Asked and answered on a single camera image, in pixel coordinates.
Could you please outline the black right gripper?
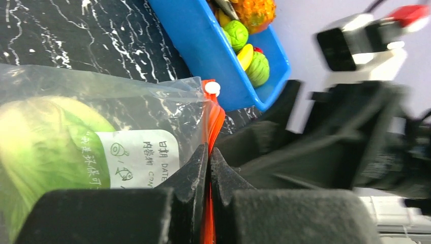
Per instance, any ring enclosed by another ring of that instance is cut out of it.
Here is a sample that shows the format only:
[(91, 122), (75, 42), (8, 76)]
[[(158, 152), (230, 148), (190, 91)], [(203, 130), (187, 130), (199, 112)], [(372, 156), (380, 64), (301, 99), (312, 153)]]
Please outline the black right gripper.
[(409, 116), (401, 105), (407, 89), (400, 85), (338, 84), (312, 95), (304, 133), (324, 136), (279, 149), (288, 141), (301, 86), (288, 80), (269, 109), (216, 140), (228, 165), (241, 166), (239, 174), (256, 188), (373, 188), (430, 215), (430, 111)]

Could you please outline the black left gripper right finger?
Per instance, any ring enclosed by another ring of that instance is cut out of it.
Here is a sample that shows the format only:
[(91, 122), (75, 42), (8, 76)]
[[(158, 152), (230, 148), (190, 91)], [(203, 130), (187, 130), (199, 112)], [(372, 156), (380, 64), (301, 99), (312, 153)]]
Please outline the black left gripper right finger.
[(345, 190), (257, 190), (215, 148), (210, 159), (216, 243), (380, 243), (362, 201)]

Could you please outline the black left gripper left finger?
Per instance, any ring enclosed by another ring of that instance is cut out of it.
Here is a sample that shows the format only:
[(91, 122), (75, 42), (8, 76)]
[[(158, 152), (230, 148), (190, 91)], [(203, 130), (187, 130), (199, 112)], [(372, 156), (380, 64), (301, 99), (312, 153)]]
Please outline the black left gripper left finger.
[(208, 147), (153, 189), (57, 190), (27, 217), (17, 243), (200, 243)]

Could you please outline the clear orange zip top bag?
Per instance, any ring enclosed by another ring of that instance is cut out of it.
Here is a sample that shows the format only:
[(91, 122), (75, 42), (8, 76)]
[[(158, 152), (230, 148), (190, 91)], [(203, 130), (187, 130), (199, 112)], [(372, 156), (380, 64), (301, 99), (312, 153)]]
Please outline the clear orange zip top bag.
[[(155, 188), (184, 166), (198, 146), (212, 147), (225, 119), (219, 92), (218, 83), (199, 77), (153, 84), (87, 71), (1, 64), (1, 106), (32, 97), (67, 97), (111, 123), (114, 131), (98, 132), (98, 137), (109, 188), (114, 189)], [(13, 242), (2, 214), (1, 242)]]

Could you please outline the green toy lettuce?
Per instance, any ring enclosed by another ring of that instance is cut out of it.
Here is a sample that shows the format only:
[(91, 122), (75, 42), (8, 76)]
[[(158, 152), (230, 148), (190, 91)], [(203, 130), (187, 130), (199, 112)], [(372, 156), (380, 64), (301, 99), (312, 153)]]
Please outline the green toy lettuce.
[(1, 106), (1, 214), (9, 241), (46, 192), (110, 187), (98, 132), (113, 131), (96, 110), (67, 97)]

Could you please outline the green toy cabbage large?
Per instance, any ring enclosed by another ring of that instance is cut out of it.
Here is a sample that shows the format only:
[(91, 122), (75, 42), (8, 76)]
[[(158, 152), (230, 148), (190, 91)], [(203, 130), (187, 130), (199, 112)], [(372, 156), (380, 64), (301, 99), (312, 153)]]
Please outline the green toy cabbage large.
[(266, 83), (270, 76), (269, 62), (266, 56), (261, 52), (254, 51), (252, 62), (245, 73), (254, 88)]

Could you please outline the yellow toy banana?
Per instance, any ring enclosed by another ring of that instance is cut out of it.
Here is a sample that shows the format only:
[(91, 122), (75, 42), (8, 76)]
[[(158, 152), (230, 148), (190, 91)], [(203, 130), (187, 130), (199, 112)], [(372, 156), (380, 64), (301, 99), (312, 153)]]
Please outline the yellow toy banana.
[(237, 59), (240, 63), (240, 66), (245, 71), (250, 66), (254, 55), (254, 47), (252, 44), (246, 44), (240, 52), (237, 54)]

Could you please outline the red toy pepper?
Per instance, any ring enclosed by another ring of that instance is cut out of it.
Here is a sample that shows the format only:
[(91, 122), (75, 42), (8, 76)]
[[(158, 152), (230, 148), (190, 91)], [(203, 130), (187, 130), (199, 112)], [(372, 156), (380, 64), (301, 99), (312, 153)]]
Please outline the red toy pepper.
[(260, 49), (258, 47), (254, 47), (254, 51), (263, 54), (262, 49)]

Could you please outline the light green toy fruit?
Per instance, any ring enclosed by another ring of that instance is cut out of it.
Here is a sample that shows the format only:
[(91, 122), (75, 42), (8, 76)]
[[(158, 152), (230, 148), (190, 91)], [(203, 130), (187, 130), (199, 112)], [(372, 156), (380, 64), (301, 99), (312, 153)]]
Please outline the light green toy fruit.
[(249, 32), (239, 21), (232, 20), (223, 27), (225, 34), (230, 38), (230, 44), (235, 52), (239, 52), (248, 42)]

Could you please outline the orange toy pineapple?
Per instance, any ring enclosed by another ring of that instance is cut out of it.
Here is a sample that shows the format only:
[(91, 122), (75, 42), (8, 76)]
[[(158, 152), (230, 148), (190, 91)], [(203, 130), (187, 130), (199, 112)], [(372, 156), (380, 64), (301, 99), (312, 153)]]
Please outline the orange toy pineapple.
[(237, 0), (231, 4), (251, 35), (266, 30), (276, 17), (274, 0)]

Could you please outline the grey toy fish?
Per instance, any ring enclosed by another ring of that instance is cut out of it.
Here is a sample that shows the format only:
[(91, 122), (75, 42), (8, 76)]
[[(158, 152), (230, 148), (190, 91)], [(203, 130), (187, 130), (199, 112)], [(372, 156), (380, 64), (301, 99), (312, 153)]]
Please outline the grey toy fish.
[(229, 0), (212, 0), (228, 17), (239, 21), (239, 17)]

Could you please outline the blue plastic bin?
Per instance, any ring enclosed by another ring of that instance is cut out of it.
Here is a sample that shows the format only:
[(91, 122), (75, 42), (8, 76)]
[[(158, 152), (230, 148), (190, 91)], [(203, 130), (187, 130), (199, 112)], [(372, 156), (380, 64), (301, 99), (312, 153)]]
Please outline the blue plastic bin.
[(218, 102), (225, 111), (255, 106), (264, 112), (278, 98), (291, 66), (271, 26), (249, 37), (270, 67), (269, 80), (253, 88), (206, 1), (153, 0), (149, 5), (192, 75), (220, 84)]

